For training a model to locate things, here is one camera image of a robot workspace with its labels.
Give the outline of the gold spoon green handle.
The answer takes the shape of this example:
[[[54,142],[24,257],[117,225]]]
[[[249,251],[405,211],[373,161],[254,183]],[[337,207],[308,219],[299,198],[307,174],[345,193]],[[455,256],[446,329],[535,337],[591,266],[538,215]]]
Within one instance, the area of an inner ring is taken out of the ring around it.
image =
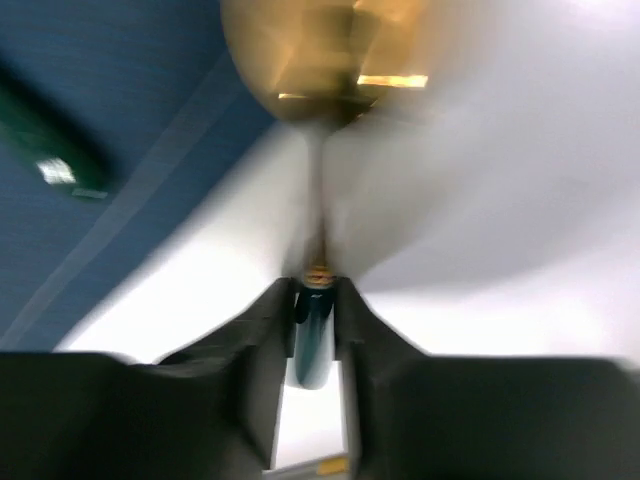
[[[224,1],[223,33],[254,98],[298,128],[309,148],[308,201],[297,272],[290,385],[326,381],[338,272],[330,244],[326,146],[369,114],[388,91],[420,90],[424,74],[403,68],[416,43],[423,1]]]

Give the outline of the gold knife green handle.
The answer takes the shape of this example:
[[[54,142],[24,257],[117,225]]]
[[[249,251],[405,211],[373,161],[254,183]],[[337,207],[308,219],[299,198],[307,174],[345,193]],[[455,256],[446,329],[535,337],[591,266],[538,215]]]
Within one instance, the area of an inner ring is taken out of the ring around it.
[[[54,102],[1,65],[1,141],[45,184],[81,201],[104,201],[115,180],[101,149]]]

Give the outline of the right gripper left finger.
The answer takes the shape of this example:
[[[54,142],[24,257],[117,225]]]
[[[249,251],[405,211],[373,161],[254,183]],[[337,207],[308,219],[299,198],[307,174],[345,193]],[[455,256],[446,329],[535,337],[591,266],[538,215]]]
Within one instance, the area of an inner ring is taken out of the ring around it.
[[[258,479],[272,461],[295,283],[156,364],[1,357],[5,479]]]

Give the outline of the blue fish placemat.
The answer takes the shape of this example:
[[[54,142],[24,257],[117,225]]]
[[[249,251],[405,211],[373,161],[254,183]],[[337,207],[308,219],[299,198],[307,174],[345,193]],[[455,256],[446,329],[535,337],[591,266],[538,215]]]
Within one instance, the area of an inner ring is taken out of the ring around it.
[[[1,347],[49,351],[273,118],[217,1],[1,5]]]

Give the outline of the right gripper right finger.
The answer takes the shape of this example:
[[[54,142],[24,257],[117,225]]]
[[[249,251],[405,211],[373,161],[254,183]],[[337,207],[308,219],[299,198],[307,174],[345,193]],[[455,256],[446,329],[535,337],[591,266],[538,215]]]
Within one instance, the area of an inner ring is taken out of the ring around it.
[[[345,278],[335,335],[355,479],[639,475],[639,378],[612,361],[425,354]]]

